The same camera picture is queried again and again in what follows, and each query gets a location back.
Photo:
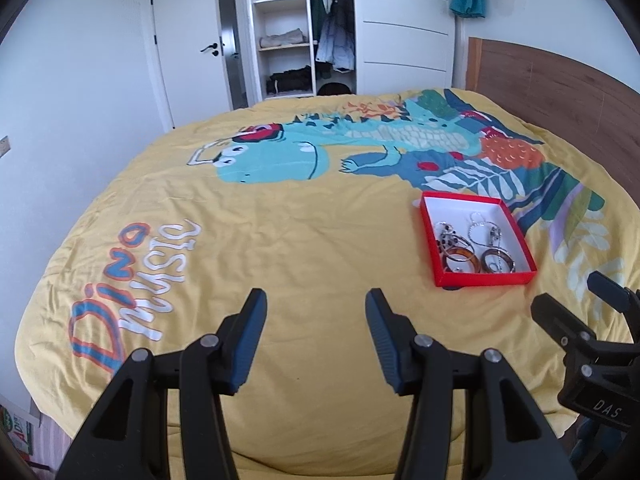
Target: yellow bedspread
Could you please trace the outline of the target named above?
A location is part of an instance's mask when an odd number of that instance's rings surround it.
[[[436,288],[416,207],[426,189],[501,197],[533,282]],[[410,399],[383,379],[370,288],[449,349],[500,349],[560,435],[575,419],[556,400],[562,352],[530,302],[549,292],[599,338],[628,339],[586,279],[598,269],[638,288],[639,233],[638,208],[601,166],[478,94],[271,100],[167,134],[92,203],[24,314],[18,369],[73,435],[133,349],[182,349],[261,287],[269,313],[248,383],[223,399],[243,479],[391,474]],[[179,457],[174,402],[170,424]]]

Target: dinosaur eye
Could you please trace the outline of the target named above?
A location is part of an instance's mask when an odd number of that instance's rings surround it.
[[[249,147],[244,144],[236,144],[234,146],[230,146],[222,150],[222,155],[236,156],[236,155],[240,155],[241,153],[244,153],[248,149]]]
[[[225,166],[231,166],[235,164],[236,160],[232,156],[221,156],[213,165],[216,168],[224,168]]]

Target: red box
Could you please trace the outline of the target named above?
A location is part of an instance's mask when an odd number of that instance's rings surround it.
[[[499,198],[475,196],[468,194],[425,191],[420,199],[420,212],[427,235],[427,244],[433,266],[433,279],[437,286],[491,286],[491,285],[524,285],[529,283],[538,268],[531,256],[522,231],[513,219],[505,203]],[[449,272],[442,265],[442,257],[438,250],[436,234],[433,226],[439,221],[445,221],[456,228],[464,226],[462,218],[468,218],[468,225],[472,223],[471,214],[479,212],[486,220],[494,221],[500,226],[506,249],[513,258],[516,272],[481,273]],[[468,238],[467,232],[460,227],[456,229],[463,237]]]

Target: wardrobe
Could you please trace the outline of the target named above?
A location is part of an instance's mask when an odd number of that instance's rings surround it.
[[[317,25],[314,36],[318,0],[246,2],[251,48],[244,63],[258,100],[314,96],[327,83],[341,83],[357,94],[451,86],[455,18],[449,0],[353,0],[342,5],[337,10],[347,16],[350,12],[346,21],[353,20],[353,70],[316,62],[318,52],[324,52]],[[292,31],[293,39],[268,38]],[[288,89],[289,80],[279,79],[286,71],[295,71],[284,76],[290,75],[289,86],[295,89]]]

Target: black door handle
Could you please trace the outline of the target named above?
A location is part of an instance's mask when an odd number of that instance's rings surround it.
[[[201,50],[201,52],[204,52],[204,51],[206,51],[207,49],[210,49],[210,48],[218,48],[218,44],[217,43],[211,43],[210,45],[207,45],[205,48],[203,48]]]

